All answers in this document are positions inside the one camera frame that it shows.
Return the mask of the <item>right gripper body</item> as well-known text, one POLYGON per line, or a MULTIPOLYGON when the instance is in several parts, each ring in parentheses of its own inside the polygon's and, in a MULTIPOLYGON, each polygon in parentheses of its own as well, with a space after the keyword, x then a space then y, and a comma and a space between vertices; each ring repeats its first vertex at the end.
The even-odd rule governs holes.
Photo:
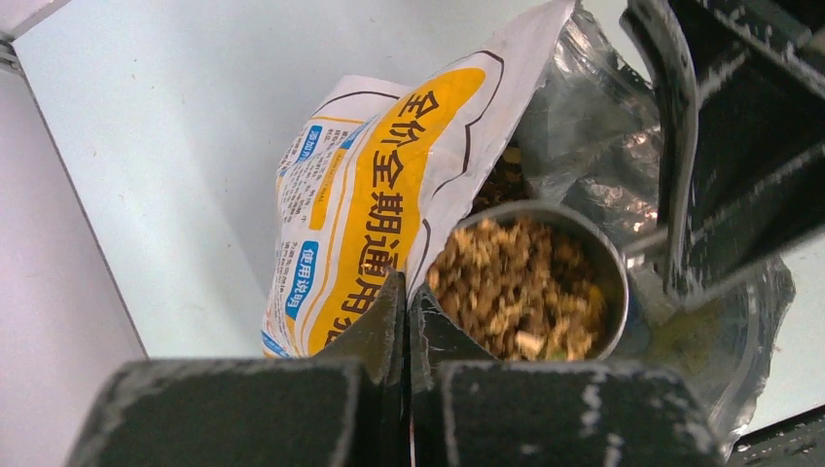
POLYGON ((664 149, 664 292, 687 306, 824 231, 824 5, 631 1, 664 149))

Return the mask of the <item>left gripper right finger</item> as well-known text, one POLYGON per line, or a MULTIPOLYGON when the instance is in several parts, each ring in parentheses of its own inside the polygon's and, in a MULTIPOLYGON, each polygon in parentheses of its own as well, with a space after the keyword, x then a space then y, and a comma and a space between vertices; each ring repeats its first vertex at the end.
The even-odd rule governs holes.
POLYGON ((634 361, 502 362, 428 287, 408 308, 417 466, 720 466, 674 372, 634 361))

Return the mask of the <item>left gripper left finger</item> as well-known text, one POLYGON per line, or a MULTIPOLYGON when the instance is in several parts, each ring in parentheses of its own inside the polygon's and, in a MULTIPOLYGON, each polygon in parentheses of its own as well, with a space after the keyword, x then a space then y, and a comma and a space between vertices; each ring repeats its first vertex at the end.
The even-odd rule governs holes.
POLYGON ((318 354, 165 359, 120 367, 71 466, 404 466, 405 280, 318 354))

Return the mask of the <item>metal food scoop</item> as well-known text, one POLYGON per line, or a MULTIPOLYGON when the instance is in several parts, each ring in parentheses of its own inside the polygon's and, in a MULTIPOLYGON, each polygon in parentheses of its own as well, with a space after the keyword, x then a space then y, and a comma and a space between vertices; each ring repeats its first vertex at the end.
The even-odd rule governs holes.
POLYGON ((629 317, 628 270, 667 231, 619 245, 583 214, 539 200, 489 208, 448 235, 426 283, 448 319, 500 360, 604 359, 629 317))

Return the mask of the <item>pet food bag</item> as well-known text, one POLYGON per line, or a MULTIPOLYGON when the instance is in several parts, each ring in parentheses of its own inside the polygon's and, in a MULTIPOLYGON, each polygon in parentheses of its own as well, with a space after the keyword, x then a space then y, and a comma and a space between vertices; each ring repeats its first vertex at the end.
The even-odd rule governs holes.
MULTIPOLYGON (((409 302, 430 289, 427 273, 451 231, 489 208, 539 200, 628 243, 664 229, 663 149, 653 84, 623 64, 577 1, 525 12, 413 88, 341 80, 279 166, 265 354, 318 354, 401 273, 413 443, 409 302)), ((795 295, 788 268, 771 258, 693 306, 664 292, 658 260, 629 269, 628 279, 628 323, 609 356, 544 362, 634 361, 676 373, 725 462, 752 418, 773 332, 795 295)))

